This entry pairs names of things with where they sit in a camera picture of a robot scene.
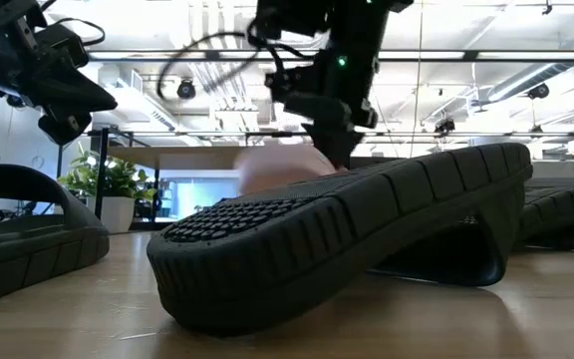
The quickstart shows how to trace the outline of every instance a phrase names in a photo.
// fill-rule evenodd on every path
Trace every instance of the green plant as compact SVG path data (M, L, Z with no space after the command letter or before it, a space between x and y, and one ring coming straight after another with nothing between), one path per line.
M134 164L112 157L108 157L106 164L104 196L153 200L156 193L155 189L144 188L147 181L145 171L137 171ZM59 178L59 183L82 196L96 195L99 178L99 154L94 151L86 151L79 144L79 157L70 163L70 167L70 172Z

